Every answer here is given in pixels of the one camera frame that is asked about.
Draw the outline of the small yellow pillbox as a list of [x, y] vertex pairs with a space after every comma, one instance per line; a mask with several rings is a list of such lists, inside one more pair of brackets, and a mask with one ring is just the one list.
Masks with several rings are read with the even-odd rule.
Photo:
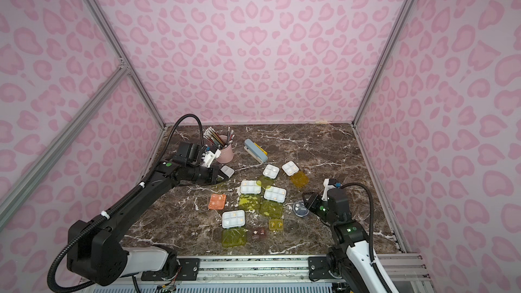
[[270, 219], [268, 228], [270, 231], [283, 231], [284, 230], [284, 220], [283, 219]]

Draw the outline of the small dark red pillbox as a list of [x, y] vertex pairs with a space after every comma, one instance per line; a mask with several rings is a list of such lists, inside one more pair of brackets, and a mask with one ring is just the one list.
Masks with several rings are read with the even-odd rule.
[[254, 229], [252, 231], [252, 239], [253, 240], [262, 240], [267, 237], [267, 231], [264, 228]]

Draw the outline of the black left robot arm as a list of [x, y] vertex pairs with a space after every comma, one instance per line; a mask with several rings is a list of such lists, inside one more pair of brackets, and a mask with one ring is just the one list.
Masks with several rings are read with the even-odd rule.
[[122, 276], [152, 272], [156, 278], [173, 278], [179, 270], [176, 252], [156, 245], [125, 248], [120, 242], [131, 226], [163, 195], [183, 183], [201, 186], [228, 181], [234, 169], [221, 164], [179, 165], [163, 162], [150, 178], [90, 222], [77, 221], [69, 229], [66, 268], [91, 283], [108, 286]]

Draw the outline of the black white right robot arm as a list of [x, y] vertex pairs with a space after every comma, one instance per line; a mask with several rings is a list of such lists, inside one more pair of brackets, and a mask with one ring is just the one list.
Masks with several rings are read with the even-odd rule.
[[350, 292], [397, 292], [374, 251], [373, 233], [367, 232], [351, 214], [350, 202], [342, 188], [303, 194], [306, 209], [331, 231], [334, 245], [322, 260], [308, 259], [309, 279], [341, 278]]

